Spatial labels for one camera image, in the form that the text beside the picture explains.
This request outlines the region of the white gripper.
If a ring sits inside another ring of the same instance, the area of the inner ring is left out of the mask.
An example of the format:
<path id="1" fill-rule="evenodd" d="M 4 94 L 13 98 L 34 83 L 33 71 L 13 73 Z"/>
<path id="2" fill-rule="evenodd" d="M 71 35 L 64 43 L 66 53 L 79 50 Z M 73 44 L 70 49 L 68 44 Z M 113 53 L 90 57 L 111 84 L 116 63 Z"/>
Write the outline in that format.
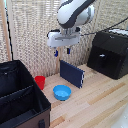
<path id="1" fill-rule="evenodd" d="M 80 41 L 80 33 L 75 32 L 70 35 L 62 34 L 60 31 L 50 31 L 47 34 L 47 45 L 50 48 L 56 48 L 67 45 L 75 45 Z M 67 48 L 67 54 L 71 53 L 71 48 Z M 55 49 L 54 56 L 58 56 L 58 50 Z"/>

